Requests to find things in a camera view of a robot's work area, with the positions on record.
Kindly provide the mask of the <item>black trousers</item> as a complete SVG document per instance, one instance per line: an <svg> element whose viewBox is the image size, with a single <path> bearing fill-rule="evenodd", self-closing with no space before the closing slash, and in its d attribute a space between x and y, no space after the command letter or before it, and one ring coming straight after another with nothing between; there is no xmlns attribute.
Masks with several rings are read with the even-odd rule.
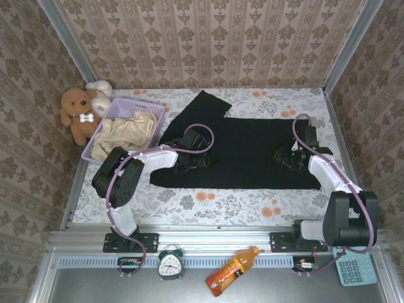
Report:
<svg viewBox="0 0 404 303"><path fill-rule="evenodd" d="M291 119L240 119L225 117L231 105L200 92L168 125L161 143L182 137L191 124L206 139L215 137L207 167L181 172L175 168L151 173L150 183L166 188L206 189L316 189L318 180L306 169L294 172L277 162L276 151L293 142Z"/></svg>

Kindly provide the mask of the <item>beige garment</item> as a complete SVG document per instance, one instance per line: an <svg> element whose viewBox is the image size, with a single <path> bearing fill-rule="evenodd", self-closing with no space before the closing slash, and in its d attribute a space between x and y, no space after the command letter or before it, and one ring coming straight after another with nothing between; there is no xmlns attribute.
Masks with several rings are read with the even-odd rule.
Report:
<svg viewBox="0 0 404 303"><path fill-rule="evenodd" d="M127 151L141 151L148 147L157 126L152 112L135 111L132 118L105 119L95 136L91 157L103 162L116 147Z"/></svg>

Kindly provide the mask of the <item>floral tablecloth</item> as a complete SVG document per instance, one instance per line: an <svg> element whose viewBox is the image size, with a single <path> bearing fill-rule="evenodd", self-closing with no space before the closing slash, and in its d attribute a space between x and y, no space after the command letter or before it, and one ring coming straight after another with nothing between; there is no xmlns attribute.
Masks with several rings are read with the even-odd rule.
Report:
<svg viewBox="0 0 404 303"><path fill-rule="evenodd" d="M319 142L345 164L324 93L319 88L222 88L208 93L231 105L229 116L292 119L309 114ZM166 189L143 175L130 202L134 219L143 225L246 225L288 227L298 219L320 219L328 197L317 190Z"/></svg>

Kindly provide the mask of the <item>purple plastic basket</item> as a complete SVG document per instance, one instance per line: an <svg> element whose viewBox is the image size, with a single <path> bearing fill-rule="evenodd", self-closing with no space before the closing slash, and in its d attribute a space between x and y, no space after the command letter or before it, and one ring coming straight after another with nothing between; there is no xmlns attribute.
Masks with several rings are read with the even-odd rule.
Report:
<svg viewBox="0 0 404 303"><path fill-rule="evenodd" d="M105 119L114 120L115 118L130 119L132 118L135 111L152 112L153 114L155 114L157 118L157 126L147 148L155 147L158 143L160 131L162 130L162 126L165 120L165 107L159 104L117 97L112 101L112 104L109 107L107 113L102 118L100 124L98 125L98 128L96 129L85 149L83 150L83 153L81 154L82 159L91 163L95 163L97 165L101 164L101 161L95 160L91 157L91 150L94 146L95 136L102 129L103 121Z"/></svg>

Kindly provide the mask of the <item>small electronics board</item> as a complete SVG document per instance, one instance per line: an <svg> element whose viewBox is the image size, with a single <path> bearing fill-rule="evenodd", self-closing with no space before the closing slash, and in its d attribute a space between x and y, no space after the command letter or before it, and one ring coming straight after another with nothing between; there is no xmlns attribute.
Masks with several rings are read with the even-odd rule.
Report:
<svg viewBox="0 0 404 303"><path fill-rule="evenodd" d="M317 257L315 256L294 256L292 268L296 272L311 272L319 268Z"/></svg>
<svg viewBox="0 0 404 303"><path fill-rule="evenodd" d="M117 270L121 273L121 275L131 275L136 271L141 262L143 261L142 257L121 257L117 259Z"/></svg>

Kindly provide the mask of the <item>green alarm clock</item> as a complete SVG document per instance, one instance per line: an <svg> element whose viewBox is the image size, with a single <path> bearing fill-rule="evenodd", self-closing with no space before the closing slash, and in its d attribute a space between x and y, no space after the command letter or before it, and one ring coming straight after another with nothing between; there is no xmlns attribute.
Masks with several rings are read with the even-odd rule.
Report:
<svg viewBox="0 0 404 303"><path fill-rule="evenodd" d="M169 244L158 255L157 274L160 281L181 280L184 275L182 249L177 244Z"/></svg>

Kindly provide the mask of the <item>white plush toy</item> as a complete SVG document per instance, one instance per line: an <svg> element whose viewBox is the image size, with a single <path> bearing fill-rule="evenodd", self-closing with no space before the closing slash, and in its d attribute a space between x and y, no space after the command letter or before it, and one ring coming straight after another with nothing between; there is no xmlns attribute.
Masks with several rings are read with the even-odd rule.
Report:
<svg viewBox="0 0 404 303"><path fill-rule="evenodd" d="M96 97L92 98L92 109L102 119L112 103L112 85L106 80L97 80L87 83L85 88L97 93Z"/></svg>

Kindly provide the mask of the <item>orange juice bottle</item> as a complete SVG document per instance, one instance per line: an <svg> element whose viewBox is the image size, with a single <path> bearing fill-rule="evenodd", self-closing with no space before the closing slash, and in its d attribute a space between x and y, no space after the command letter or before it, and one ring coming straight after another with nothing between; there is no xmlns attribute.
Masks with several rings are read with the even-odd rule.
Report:
<svg viewBox="0 0 404 303"><path fill-rule="evenodd" d="M221 295L236 279L253 267L255 257L260 253L261 250L256 246L239 251L205 280L211 293L215 297Z"/></svg>

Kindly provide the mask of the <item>light blue calculator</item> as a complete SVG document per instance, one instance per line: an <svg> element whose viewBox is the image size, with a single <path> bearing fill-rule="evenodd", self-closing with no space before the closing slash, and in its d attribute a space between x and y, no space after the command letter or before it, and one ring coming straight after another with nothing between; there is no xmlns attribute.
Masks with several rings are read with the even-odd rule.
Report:
<svg viewBox="0 0 404 303"><path fill-rule="evenodd" d="M344 287L371 285L377 283L377 275L374 271L370 254L357 254L345 251L335 263L340 283Z"/></svg>

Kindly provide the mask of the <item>brown plush dog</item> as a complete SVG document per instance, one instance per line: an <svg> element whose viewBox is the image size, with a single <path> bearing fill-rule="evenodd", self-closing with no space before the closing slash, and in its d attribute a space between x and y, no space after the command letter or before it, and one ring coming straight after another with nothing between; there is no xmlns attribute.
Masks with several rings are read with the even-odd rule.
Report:
<svg viewBox="0 0 404 303"><path fill-rule="evenodd" d="M101 119L92 109L95 90L71 88L61 98L61 122L70 127L78 146L84 146L98 128Z"/></svg>

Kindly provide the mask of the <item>grey metal shelf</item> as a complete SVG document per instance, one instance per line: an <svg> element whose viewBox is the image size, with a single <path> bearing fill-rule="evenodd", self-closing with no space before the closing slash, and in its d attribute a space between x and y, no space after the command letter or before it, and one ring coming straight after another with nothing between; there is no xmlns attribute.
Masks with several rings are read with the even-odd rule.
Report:
<svg viewBox="0 0 404 303"><path fill-rule="evenodd" d="M215 297L205 280L216 269L186 269L181 280L160 281L157 257L131 277L113 268L59 269L61 256L46 254L28 303L404 303L387 250L374 250L377 283L344 287L337 270L304 275L290 268L252 268Z"/></svg>

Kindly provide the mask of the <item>aluminium table side rail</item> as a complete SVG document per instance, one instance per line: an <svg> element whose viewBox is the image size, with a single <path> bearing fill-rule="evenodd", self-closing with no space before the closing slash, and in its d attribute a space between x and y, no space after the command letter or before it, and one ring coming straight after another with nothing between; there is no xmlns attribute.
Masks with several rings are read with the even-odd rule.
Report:
<svg viewBox="0 0 404 303"><path fill-rule="evenodd" d="M331 123L335 132L336 142L340 151L345 173L354 183L356 183L356 185L359 185L331 98L327 94L324 97L330 115Z"/></svg>
<svg viewBox="0 0 404 303"><path fill-rule="evenodd" d="M80 197L81 188L85 180L87 168L88 162L81 158L76 169L75 177L71 186L59 230L66 230L69 222L71 221L71 216L74 215L75 208Z"/></svg>

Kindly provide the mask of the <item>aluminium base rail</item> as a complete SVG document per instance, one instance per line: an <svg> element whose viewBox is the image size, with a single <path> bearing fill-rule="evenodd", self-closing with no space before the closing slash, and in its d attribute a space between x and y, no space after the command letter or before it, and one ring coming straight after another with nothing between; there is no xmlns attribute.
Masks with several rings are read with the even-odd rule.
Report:
<svg viewBox="0 0 404 303"><path fill-rule="evenodd" d="M142 225L140 231L159 234L159 251L169 244L176 244L189 255L224 256L249 246L257 246L269 255L270 234L289 232L290 227ZM72 225L66 230L51 232L46 251L59 254L102 254L105 234L109 232L110 226L105 224Z"/></svg>

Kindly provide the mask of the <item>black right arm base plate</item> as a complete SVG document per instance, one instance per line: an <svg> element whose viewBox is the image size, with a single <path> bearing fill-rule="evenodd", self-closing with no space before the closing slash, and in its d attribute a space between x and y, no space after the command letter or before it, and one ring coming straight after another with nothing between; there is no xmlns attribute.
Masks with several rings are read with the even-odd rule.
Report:
<svg viewBox="0 0 404 303"><path fill-rule="evenodd" d="M273 253L312 253L326 252L328 248L319 241L305 240L292 232L272 232L270 246Z"/></svg>

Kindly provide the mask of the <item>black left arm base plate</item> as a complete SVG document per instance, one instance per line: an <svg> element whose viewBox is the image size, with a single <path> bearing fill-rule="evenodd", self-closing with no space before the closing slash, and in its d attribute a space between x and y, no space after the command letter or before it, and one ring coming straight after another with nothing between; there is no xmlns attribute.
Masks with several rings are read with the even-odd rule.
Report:
<svg viewBox="0 0 404 303"><path fill-rule="evenodd" d="M158 238L157 233L140 233L138 241L143 244L146 252L156 253L158 250ZM104 253L142 253L143 250L139 244L133 241L122 238L115 232L111 232L105 235Z"/></svg>

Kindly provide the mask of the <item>aluminium corner post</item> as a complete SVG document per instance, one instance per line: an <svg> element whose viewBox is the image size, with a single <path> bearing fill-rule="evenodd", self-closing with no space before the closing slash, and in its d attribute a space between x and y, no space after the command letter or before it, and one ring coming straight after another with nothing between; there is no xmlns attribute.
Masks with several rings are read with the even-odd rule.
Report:
<svg viewBox="0 0 404 303"><path fill-rule="evenodd" d="M38 0L38 2L54 27L58 37L64 44L67 52L71 56L74 64L78 68L78 71L81 73L83 79L87 83L95 81L97 77L90 67L88 59L85 57L82 48L76 41L71 32L70 26L62 16L54 0Z"/></svg>
<svg viewBox="0 0 404 303"><path fill-rule="evenodd" d="M329 72L329 75L324 81L323 92L325 95L329 95L335 88L383 2L384 0L365 1L363 8L353 24L353 27Z"/></svg>

